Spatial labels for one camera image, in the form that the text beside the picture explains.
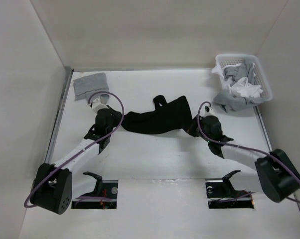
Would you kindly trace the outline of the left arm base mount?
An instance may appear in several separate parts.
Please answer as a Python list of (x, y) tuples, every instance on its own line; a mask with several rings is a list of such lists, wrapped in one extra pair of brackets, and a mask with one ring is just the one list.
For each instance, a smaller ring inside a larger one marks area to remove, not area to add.
[(116, 209), (119, 182), (86, 171), (75, 181), (72, 209)]

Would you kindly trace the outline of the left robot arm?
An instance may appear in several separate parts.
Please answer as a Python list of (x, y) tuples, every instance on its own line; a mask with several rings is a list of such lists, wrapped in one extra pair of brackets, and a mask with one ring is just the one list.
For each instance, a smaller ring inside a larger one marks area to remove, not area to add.
[(112, 192), (117, 182), (105, 182), (102, 176), (88, 171), (92, 162), (108, 146), (111, 134), (122, 123), (123, 115), (111, 107), (98, 110), (95, 123), (80, 144), (56, 162), (39, 166), (26, 207), (40, 207), (63, 214), (69, 207), (84, 203), (106, 208), (117, 202)]

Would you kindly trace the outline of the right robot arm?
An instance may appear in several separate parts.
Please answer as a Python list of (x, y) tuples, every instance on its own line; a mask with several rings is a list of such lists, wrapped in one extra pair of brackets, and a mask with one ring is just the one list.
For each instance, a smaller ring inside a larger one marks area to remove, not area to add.
[(251, 193), (262, 192), (275, 203), (290, 199), (290, 195), (300, 189), (300, 174), (283, 150), (264, 152), (237, 145), (232, 138), (223, 134), (219, 119), (212, 115), (196, 116), (185, 125), (184, 130), (190, 136), (205, 140), (212, 154), (255, 171), (255, 174), (237, 180), (231, 178), (239, 170), (225, 175), (221, 189), (226, 197), (240, 197), (240, 185), (243, 183), (248, 184)]

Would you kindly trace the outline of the black tank top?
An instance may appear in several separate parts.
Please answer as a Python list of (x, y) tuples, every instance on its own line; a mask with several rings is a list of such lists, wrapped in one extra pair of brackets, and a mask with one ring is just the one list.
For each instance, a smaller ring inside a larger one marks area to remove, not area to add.
[(191, 109), (186, 96), (167, 102), (163, 95), (153, 99), (154, 111), (146, 113), (128, 112), (122, 127), (141, 134), (163, 134), (172, 130), (186, 131), (192, 122)]

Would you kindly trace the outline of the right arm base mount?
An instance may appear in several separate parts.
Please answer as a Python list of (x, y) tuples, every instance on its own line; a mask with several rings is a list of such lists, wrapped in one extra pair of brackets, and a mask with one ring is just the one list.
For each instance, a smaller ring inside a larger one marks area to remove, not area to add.
[(205, 182), (209, 209), (254, 209), (252, 192), (236, 190), (230, 182), (239, 172), (234, 170), (221, 179)]

